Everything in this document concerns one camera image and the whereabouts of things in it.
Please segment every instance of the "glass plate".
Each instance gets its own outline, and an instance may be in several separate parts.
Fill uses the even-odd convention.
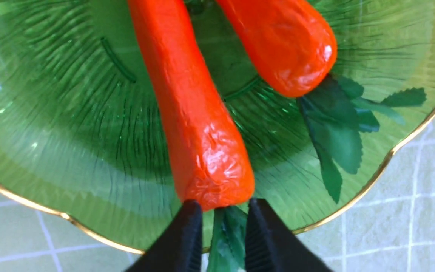
[[[335,204],[293,100],[267,90],[216,3],[193,15],[247,145],[256,196],[295,233],[338,216],[435,114],[435,0],[313,0],[339,44],[334,71],[380,100],[424,87],[406,125],[378,116]],[[0,0],[0,191],[112,246],[148,248],[176,214],[166,141],[125,0]],[[204,216],[209,246],[212,213]]]

